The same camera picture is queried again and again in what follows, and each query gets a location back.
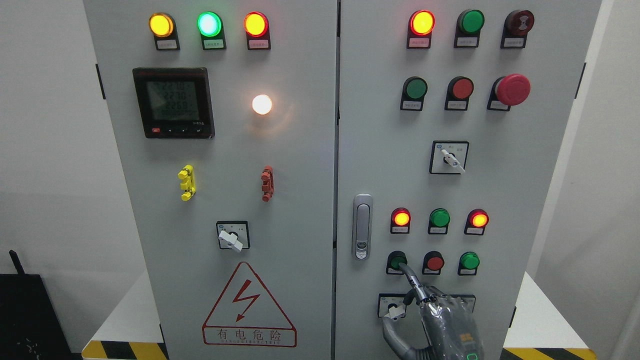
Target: white platform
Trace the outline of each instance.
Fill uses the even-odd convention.
[[[525,273],[516,301],[518,311],[504,341],[506,348],[587,348],[556,307]],[[149,276],[131,286],[93,340],[163,342]]]

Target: lightning bolt symbol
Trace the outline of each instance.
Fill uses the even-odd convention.
[[[246,311],[249,310],[251,305],[253,305],[253,303],[256,300],[258,300],[258,297],[260,297],[260,294],[251,295],[251,296],[247,296],[247,297],[240,297],[242,295],[242,293],[244,293],[244,291],[249,287],[249,285],[251,285],[251,280],[249,280],[249,279],[245,280],[244,284],[242,285],[242,288],[240,288],[240,291],[238,292],[238,294],[236,294],[236,297],[234,297],[234,300],[232,301],[232,302],[239,302],[239,301],[251,299],[251,302],[249,303],[249,305],[246,306],[246,308],[244,309],[242,314],[238,314],[238,316],[236,318],[236,322],[238,322],[238,321],[240,321],[240,320],[242,320],[244,318],[244,313],[246,313]]]

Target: gray metal panel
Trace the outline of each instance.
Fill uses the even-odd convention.
[[[336,2],[84,3],[170,356],[328,359]],[[196,28],[202,11],[221,16],[227,50],[202,50]],[[268,17],[272,50],[247,50],[243,19],[250,11]],[[147,25],[154,12],[173,16],[180,51],[156,51]],[[201,66],[209,71],[216,136],[146,139],[131,69]],[[274,104],[265,117],[251,109],[261,93]],[[187,163],[195,168],[198,190],[182,202],[177,172]],[[275,175],[268,203],[260,190],[265,165]],[[219,220],[247,220],[251,249],[219,249]],[[203,343],[202,325],[240,261],[251,264],[297,328],[296,348]],[[246,316],[243,321],[262,318]]]
[[[340,140],[336,284],[336,358],[392,359],[376,316],[378,293],[408,290],[406,280],[385,275],[393,250],[420,270],[422,258],[440,251],[440,276],[425,281],[449,293],[477,296],[475,314],[486,359],[498,359],[556,163],[600,1],[342,1],[340,37]],[[407,50],[411,14],[436,17],[429,50]],[[467,8],[486,17],[477,49],[454,49],[455,22]],[[536,22],[525,49],[500,49],[509,12],[531,10]],[[508,113],[486,111],[493,82],[519,72],[532,84],[523,104]],[[406,78],[429,85],[424,111],[400,111]],[[475,84],[468,111],[444,111],[449,81]],[[431,175],[434,140],[468,140],[467,173]],[[373,196],[371,252],[353,259],[353,197]],[[411,211],[411,234],[389,234],[391,212]],[[452,216],[447,235],[427,235],[436,208]],[[469,211],[483,208],[484,236],[464,235]],[[457,275],[465,251],[479,254],[477,276]],[[401,320],[413,345],[426,344],[417,312]]]

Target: illuminated white light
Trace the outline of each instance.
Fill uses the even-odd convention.
[[[269,111],[271,111],[272,105],[271,98],[264,94],[254,97],[251,103],[253,110],[260,115],[268,114]]]

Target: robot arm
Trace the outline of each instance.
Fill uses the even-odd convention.
[[[434,286],[423,287],[413,270],[402,264],[412,289],[406,294],[400,308],[392,307],[382,318],[383,337],[389,347],[402,360],[482,360],[482,341],[471,309],[462,298],[444,294]],[[416,300],[420,307],[422,326],[430,346],[411,347],[396,332],[394,322],[404,314],[404,308]]]

